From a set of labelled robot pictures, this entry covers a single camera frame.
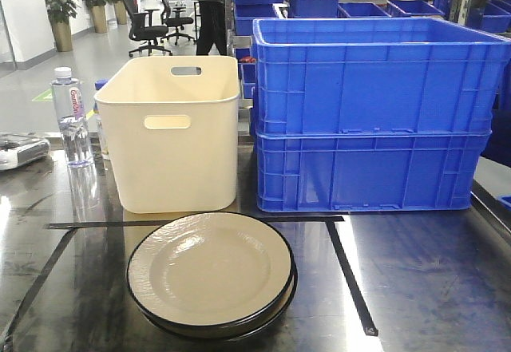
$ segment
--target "white plastic bin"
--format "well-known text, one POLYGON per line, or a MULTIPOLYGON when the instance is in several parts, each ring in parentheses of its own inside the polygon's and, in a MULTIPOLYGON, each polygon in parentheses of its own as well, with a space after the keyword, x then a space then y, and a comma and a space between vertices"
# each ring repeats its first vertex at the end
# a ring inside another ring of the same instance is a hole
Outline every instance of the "white plastic bin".
POLYGON ((236 196, 239 95, 233 57, 126 63, 95 95, 122 206, 136 213, 227 207, 236 196))

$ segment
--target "plate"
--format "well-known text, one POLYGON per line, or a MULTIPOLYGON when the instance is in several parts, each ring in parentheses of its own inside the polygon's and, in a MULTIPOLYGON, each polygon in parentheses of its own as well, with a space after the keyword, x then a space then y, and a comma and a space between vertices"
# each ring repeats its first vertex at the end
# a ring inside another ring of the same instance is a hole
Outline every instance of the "plate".
POLYGON ((141 309, 175 326, 229 326, 275 304, 293 279, 292 253, 273 227, 213 212, 158 228, 133 252, 129 289, 141 309))
POLYGON ((239 340, 259 333, 266 327, 275 322, 280 315, 287 309, 295 296, 296 286, 298 284, 298 275, 296 269, 293 267, 293 277, 290 281, 288 288, 283 292, 280 299, 274 304, 269 306, 260 315, 232 326, 218 326, 218 327, 182 327, 174 326, 171 323, 152 318, 150 314, 145 314, 146 318, 155 326, 162 330, 168 331, 172 334, 185 336, 186 338, 201 338, 201 339, 227 339, 239 340))

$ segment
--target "reflective table surface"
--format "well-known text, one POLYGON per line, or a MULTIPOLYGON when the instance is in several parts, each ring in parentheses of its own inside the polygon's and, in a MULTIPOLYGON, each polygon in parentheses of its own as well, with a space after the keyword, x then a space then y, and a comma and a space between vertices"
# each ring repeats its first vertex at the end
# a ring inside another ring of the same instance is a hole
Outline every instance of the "reflective table surface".
POLYGON ((511 350, 509 239, 476 205, 268 215, 256 207, 255 177, 252 147, 242 143, 238 196, 225 211, 258 217, 285 236, 299 272, 295 298, 259 334, 196 342, 150 323, 125 277, 134 247, 185 213, 124 211, 109 162, 99 156, 95 165, 68 170, 57 150, 0 174, 3 350, 511 350), (378 336, 368 335, 368 321, 378 336))

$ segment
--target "glass door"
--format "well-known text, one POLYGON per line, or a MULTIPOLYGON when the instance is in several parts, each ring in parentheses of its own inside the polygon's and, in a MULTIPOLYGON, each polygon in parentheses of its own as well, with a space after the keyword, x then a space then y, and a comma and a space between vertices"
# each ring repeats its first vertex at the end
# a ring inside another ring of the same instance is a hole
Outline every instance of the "glass door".
POLYGON ((2 1, 0 1, 0 78, 16 70, 13 48, 10 44, 9 31, 3 15, 2 1))

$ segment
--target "bottle cap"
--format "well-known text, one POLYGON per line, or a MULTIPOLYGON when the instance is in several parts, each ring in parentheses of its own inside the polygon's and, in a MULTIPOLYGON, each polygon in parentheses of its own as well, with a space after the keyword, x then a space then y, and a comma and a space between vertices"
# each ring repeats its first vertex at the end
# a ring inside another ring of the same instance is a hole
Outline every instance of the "bottle cap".
POLYGON ((96 90, 99 90, 101 87, 106 85, 106 82, 108 82, 108 79, 98 79, 96 82, 94 82, 94 86, 96 86, 96 90))
POLYGON ((57 67, 54 71, 57 78, 71 78, 73 75, 69 67, 57 67))

